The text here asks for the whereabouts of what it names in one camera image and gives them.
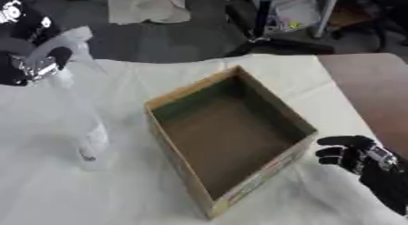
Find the wooden table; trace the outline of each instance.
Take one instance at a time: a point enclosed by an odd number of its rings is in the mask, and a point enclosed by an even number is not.
[[[408,159],[408,66],[391,54],[320,56],[385,147]]]

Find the cardboard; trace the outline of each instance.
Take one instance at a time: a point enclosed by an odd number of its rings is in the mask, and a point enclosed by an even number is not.
[[[146,104],[152,132],[214,218],[298,159],[316,129],[240,67]]]

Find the bottle label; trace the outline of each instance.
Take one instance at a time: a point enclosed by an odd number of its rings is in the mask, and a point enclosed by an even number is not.
[[[79,153],[84,160],[93,161],[97,159],[97,154],[105,151],[108,146],[107,131],[102,123],[87,134],[87,137],[82,140]]]

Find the box wall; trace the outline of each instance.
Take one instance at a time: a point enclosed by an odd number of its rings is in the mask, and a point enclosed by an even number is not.
[[[219,216],[239,200],[243,199],[246,195],[250,194],[253,190],[265,183],[268,179],[276,175],[281,169],[284,169],[285,167],[294,163],[297,159],[301,158],[315,137],[316,134],[310,135],[279,155],[277,158],[267,163],[260,171],[245,179],[237,187],[227,192],[224,196],[216,201],[210,213],[210,217],[214,218]]]
[[[165,132],[159,126],[159,123],[154,118],[149,107],[147,107],[148,123],[152,134],[155,136],[159,145],[162,147],[165,155],[167,156],[178,175],[186,184],[186,188],[193,197],[193,199],[199,204],[201,209],[209,215],[213,206],[213,200],[205,190],[204,186],[199,181],[198,177],[194,174],[189,164],[183,159],[180,154],[174,149],[173,144],[167,138]]]

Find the clear plastic bottle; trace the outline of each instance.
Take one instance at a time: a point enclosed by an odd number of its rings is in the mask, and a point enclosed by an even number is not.
[[[113,161],[107,129],[88,100],[77,95],[74,79],[68,68],[48,78],[67,113],[64,130],[74,141],[80,165],[85,170],[108,169]]]

